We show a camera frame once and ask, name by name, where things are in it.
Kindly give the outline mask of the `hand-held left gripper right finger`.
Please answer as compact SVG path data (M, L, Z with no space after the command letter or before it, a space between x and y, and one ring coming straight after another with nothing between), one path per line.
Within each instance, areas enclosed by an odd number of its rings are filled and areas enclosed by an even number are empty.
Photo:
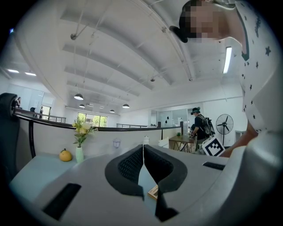
M223 171L228 159L144 146L144 164L158 186L155 216L160 221L197 201Z

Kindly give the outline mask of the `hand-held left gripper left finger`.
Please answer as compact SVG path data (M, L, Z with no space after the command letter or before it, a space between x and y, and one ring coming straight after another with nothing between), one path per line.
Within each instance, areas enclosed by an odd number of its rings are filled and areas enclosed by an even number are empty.
M88 158L50 182L34 201L45 226L154 226L138 184L142 145Z

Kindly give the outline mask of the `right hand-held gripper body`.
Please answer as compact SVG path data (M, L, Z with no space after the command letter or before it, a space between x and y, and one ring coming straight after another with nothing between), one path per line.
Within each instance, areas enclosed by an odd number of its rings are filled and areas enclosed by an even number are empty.
M208 156L218 157L225 152L225 148L216 136L211 136L202 143L202 149Z

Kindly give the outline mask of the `person's right forearm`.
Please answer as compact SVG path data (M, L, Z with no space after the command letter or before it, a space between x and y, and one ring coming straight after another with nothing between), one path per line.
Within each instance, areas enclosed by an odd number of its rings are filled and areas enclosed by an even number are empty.
M229 158L234 149L246 146L252 139L256 138L258 133L253 128L247 128L246 132L239 138L239 140L226 149L220 156Z

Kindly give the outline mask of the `pale green vase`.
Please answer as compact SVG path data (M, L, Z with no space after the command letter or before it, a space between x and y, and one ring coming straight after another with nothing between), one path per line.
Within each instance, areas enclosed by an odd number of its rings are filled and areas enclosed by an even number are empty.
M76 148L76 161L77 163L83 162L84 160L84 153L82 147Z

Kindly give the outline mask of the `yellow round fruit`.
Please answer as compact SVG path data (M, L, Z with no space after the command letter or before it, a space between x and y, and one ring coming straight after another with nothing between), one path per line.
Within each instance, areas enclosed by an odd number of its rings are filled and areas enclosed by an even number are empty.
M63 162L69 162L72 160L72 154L70 151L66 150L65 148L60 152L59 159Z

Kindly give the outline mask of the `large background window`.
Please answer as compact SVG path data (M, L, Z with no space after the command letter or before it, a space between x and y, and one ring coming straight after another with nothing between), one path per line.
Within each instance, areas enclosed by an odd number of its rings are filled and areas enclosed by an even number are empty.
M92 124L95 127L107 127L107 116L78 113L77 117L84 123Z

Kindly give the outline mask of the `person's white star-print shirt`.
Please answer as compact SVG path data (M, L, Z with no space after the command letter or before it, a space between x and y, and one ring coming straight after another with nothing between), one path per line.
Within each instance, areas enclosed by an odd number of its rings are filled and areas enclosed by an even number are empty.
M283 52L264 18L247 2L236 2L247 54L240 61L243 112L257 133L283 129Z

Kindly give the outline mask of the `long ceiling light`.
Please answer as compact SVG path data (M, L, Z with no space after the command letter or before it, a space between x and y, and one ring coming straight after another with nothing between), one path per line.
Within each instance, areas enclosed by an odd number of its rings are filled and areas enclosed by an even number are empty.
M224 63L224 68L223 68L223 74L228 73L231 56L232 56L232 47L231 46L226 47L226 57L225 57L225 63Z

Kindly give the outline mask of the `black office chair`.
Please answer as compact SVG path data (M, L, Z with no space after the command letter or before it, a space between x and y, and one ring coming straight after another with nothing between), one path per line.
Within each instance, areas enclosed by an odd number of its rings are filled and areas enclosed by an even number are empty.
M15 98L15 94L0 94L0 170L8 183L17 174L16 149L20 122L12 111Z

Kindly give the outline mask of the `person's neck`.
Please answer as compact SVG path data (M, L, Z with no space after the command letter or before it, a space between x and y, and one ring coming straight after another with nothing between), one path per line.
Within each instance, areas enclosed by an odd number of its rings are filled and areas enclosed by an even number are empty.
M247 53L246 35L241 16L237 10L214 13L214 39L233 38L242 47L242 53Z

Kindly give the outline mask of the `black pedestal fan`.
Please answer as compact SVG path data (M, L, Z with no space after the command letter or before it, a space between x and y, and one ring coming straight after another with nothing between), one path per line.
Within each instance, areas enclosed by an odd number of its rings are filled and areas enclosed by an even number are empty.
M220 115L216 120L216 129L218 133L222 135L222 144L225 144L225 136L229 134L233 129L233 119L228 114Z

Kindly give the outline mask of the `white partition with black rail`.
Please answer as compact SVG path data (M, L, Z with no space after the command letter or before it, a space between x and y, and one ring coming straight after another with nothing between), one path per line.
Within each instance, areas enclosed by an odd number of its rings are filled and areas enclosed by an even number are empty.
M20 119L19 149L31 149L31 155L58 155L64 148L72 153L76 152L75 128L69 124L53 123L46 120L17 114ZM171 128L99 128L97 132L89 134L82 143L85 157L123 153L137 145L143 144L144 137L150 138L150 145L157 145L159 140L172 138L181 127ZM121 140L118 149L113 147L113 140Z

